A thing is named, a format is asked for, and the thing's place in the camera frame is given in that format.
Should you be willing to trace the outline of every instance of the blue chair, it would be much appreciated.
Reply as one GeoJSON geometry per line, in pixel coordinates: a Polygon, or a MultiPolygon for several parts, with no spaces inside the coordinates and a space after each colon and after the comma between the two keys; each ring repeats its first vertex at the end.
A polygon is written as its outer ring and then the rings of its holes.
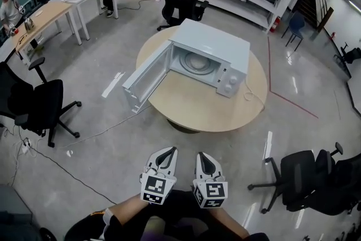
{"type": "Polygon", "coordinates": [[[288,28],[286,29],[286,31],[283,33],[282,37],[284,37],[284,35],[286,34],[287,30],[289,29],[292,32],[291,37],[289,38],[286,46],[288,46],[289,41],[291,40],[291,38],[293,37],[291,43],[294,41],[294,39],[296,38],[296,36],[300,39],[300,42],[298,43],[296,49],[294,51],[296,51],[299,47],[299,45],[301,44],[302,40],[303,40],[303,36],[300,32],[300,29],[302,27],[305,26],[305,19],[303,18],[303,16],[299,13],[299,12],[295,12],[294,15],[292,16],[292,18],[290,19],[289,23],[288,23],[288,28]]]}

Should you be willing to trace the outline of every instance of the microwave control knob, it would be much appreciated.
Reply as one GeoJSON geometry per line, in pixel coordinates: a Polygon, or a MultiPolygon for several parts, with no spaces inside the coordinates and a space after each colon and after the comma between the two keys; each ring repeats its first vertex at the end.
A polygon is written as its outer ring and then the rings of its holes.
{"type": "Polygon", "coordinates": [[[224,91],[225,91],[226,93],[229,93],[231,90],[232,90],[232,86],[231,86],[231,85],[225,85],[225,86],[224,86],[224,91]]]}
{"type": "Polygon", "coordinates": [[[236,83],[237,83],[237,77],[232,76],[232,77],[230,78],[230,84],[231,84],[231,85],[235,85],[236,83]]]}

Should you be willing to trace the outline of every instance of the microwave door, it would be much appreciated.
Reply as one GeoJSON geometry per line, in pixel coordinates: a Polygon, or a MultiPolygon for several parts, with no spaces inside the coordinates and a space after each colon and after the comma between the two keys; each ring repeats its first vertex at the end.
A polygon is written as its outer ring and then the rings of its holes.
{"type": "Polygon", "coordinates": [[[133,112],[138,113],[168,73],[172,46],[172,42],[165,41],[124,82],[123,89],[133,112]]]}

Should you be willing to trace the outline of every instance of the round table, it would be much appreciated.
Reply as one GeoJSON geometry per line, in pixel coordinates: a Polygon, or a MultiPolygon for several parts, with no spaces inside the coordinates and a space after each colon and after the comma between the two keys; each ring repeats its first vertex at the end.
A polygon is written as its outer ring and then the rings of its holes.
{"type": "MultiPolygon", "coordinates": [[[[138,68],[164,41],[178,29],[171,27],[156,33],[143,45],[137,57],[138,68]]],[[[268,87],[265,72],[254,54],[249,52],[247,84],[263,103],[268,87]]],[[[251,122],[263,108],[249,92],[245,82],[231,98],[216,93],[216,88],[203,82],[169,71],[152,93],[149,102],[176,129],[185,132],[226,132],[251,122]]]]}

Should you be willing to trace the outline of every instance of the white shirt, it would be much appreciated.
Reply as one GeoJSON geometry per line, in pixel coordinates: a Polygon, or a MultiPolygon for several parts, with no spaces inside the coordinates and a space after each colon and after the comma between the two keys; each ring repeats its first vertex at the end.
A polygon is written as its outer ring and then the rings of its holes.
{"type": "Polygon", "coordinates": [[[19,10],[15,8],[14,2],[12,0],[8,0],[6,3],[2,3],[0,7],[0,20],[5,22],[10,26],[13,24],[14,26],[20,21],[21,14],[19,10]]]}

